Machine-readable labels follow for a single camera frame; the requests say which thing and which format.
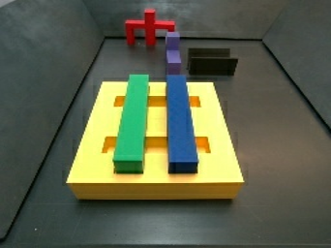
yellow block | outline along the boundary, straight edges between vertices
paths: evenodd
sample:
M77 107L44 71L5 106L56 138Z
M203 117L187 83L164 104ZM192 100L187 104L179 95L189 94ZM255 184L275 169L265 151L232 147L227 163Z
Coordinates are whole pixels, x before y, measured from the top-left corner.
M113 172L112 154L127 82L104 82L66 179L77 199L235 198L243 177L213 83L188 82L187 88L199 155L197 173L168 173L165 82L149 83L144 174Z

gray surface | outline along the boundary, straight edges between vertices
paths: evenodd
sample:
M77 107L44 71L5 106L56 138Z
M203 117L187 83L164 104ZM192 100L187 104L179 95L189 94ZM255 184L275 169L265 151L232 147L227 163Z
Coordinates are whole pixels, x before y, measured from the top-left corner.
M0 238L103 40L80 0L0 9Z
M181 37L235 39L261 39L288 2L288 0L83 1L108 37L124 37L125 19L141 19L144 9L155 8L157 19L176 21Z
M329 0L292 0L264 43L331 127L329 10Z
M164 42L128 48L105 40L2 245L331 244L331 136L260 42L181 41L229 47L233 77L213 80L245 185L233 201L77 201L64 185L103 78L163 80Z
M0 7L5 6L6 4L12 3L16 0L0 0Z

green block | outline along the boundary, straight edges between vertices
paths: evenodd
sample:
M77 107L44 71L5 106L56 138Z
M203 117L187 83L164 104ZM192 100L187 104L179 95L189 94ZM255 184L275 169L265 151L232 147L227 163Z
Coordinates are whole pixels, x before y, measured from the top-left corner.
M113 151L116 173L144 173L148 75L129 75Z

red block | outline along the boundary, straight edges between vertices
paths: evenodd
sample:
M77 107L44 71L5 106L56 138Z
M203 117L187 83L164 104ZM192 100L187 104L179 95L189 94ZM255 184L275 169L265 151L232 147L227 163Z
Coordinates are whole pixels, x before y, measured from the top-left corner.
M155 9L144 10L144 20L125 21L127 44L135 44L135 30L144 29L145 44L155 46L155 30L167 29L169 32L175 31L175 21L172 20L155 20Z

toy block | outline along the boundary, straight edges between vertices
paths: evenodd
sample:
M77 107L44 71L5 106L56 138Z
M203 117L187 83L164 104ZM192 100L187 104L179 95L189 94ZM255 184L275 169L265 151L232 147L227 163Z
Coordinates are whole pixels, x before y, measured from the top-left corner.
M197 173L187 77L167 76L168 172Z
M129 75L113 152L116 173L144 172L148 75Z
M229 57L228 48L189 48L187 68L191 75L233 76L237 58Z
M233 199L240 167L212 82L188 82L197 173L168 173L165 82L148 84L144 173L116 173L112 162L128 82L104 82L66 178L80 200Z
M175 21L155 20L155 9L144 10L144 20L127 20L125 21L125 34L127 34L127 44L131 46L135 44L135 30L144 29L145 44L148 46L155 46L155 30L165 29L168 31L175 31Z
M180 50L180 33L179 32L167 32L165 49Z
M167 75L181 73L181 56L177 50L167 50Z

